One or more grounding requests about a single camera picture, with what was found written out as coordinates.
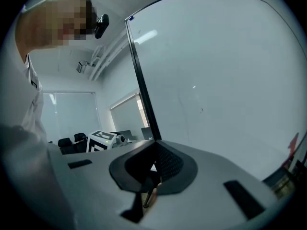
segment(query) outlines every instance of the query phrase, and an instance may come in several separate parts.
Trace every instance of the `black chair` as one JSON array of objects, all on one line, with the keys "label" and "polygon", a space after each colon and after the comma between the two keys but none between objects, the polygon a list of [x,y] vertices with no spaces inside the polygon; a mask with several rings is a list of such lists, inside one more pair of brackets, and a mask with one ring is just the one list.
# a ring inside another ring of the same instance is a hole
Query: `black chair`
[{"label": "black chair", "polygon": [[76,153],[71,139],[69,138],[60,139],[58,141],[58,146],[63,155]]},{"label": "black chair", "polygon": [[76,153],[86,152],[87,136],[84,133],[78,133],[74,135],[75,143],[74,149]]}]

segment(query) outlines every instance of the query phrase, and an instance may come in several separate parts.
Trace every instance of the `black hair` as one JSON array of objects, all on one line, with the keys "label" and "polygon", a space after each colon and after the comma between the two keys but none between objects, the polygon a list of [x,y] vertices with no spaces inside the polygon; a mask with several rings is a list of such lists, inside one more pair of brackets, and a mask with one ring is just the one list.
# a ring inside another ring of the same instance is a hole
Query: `black hair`
[{"label": "black hair", "polygon": [[96,24],[97,24],[97,14],[96,11],[92,5],[91,0],[85,0],[85,16],[86,16],[86,22],[85,22],[85,28],[82,28],[80,30],[79,34],[75,35],[75,39],[81,39],[85,35],[90,35],[94,33]]}]

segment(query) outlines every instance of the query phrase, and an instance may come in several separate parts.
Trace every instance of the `fluorescent light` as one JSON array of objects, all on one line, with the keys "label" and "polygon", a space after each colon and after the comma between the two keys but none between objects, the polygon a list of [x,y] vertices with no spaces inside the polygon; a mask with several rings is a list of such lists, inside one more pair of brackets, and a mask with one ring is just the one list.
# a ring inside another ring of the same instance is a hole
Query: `fluorescent light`
[{"label": "fluorescent light", "polygon": [[53,94],[49,94],[49,96],[50,96],[50,99],[52,101],[52,104],[56,105],[57,103],[56,103],[56,100],[54,99]]},{"label": "fluorescent light", "polygon": [[145,41],[153,38],[154,36],[157,36],[158,32],[156,30],[152,30],[146,34],[144,34],[143,36],[137,38],[134,40],[134,43],[139,43],[139,44],[142,44],[144,43]]}]

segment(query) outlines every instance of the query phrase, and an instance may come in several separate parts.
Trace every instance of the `red tag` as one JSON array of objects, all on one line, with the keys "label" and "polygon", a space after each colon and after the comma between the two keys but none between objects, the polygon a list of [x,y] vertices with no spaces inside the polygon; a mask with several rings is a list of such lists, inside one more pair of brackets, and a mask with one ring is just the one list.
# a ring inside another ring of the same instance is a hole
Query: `red tag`
[{"label": "red tag", "polygon": [[291,157],[295,151],[295,146],[296,146],[296,142],[297,142],[297,138],[298,138],[298,133],[294,136],[294,138],[291,140],[288,149],[290,149],[290,154],[289,157]]}]

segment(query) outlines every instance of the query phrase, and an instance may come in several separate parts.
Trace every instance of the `wall-mounted device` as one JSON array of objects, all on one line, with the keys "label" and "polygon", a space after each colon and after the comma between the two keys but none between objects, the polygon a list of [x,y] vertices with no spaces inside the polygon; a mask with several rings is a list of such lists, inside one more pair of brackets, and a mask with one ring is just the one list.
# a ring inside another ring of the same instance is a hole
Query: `wall-mounted device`
[{"label": "wall-mounted device", "polygon": [[97,26],[94,30],[95,38],[101,38],[106,28],[109,26],[109,16],[107,14],[101,15],[97,21]]},{"label": "wall-mounted device", "polygon": [[76,67],[76,70],[77,70],[78,73],[84,73],[87,66],[89,66],[89,67],[95,67],[96,64],[90,65],[89,62],[87,62],[87,61],[85,61],[85,60],[81,60],[81,61],[78,62],[78,65],[77,65],[77,67]]}]

